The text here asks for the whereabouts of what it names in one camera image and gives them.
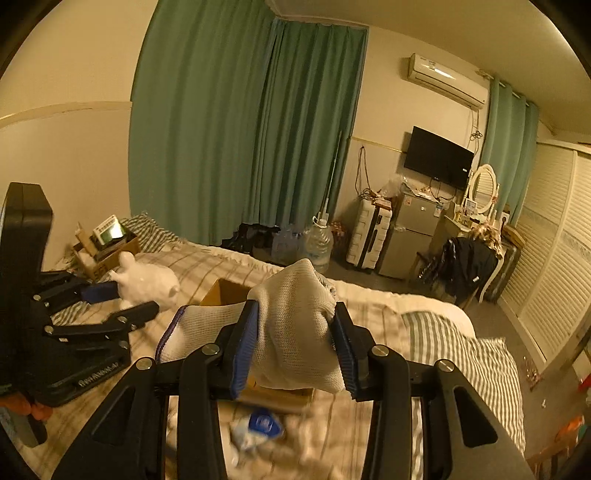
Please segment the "orange gloved hand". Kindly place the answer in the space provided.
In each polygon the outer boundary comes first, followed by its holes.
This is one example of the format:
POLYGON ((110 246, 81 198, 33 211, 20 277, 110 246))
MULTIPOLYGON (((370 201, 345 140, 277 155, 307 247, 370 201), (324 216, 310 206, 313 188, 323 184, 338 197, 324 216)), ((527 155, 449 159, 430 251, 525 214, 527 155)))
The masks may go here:
POLYGON ((35 420, 47 421, 53 414, 51 407, 38 402, 31 403, 22 393, 16 392, 0 397, 0 407, 22 416, 31 415, 35 420))

